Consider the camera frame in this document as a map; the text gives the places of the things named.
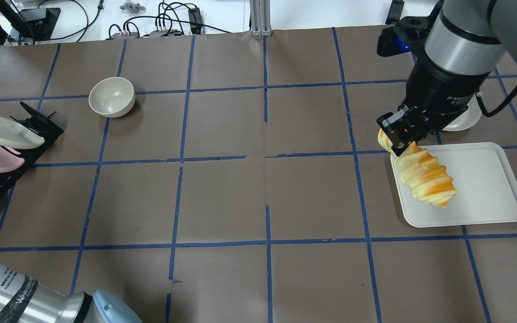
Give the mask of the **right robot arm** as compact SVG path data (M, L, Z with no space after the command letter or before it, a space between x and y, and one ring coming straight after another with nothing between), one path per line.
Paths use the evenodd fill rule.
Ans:
M416 56L397 112L377 119L400 156L463 115L504 53L517 63L517 0L440 0L429 16L383 29L376 52Z

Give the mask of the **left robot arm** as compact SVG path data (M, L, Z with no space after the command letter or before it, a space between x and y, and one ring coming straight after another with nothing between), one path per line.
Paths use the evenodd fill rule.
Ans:
M0 264L0 323L139 323L121 299L98 290L65 295Z

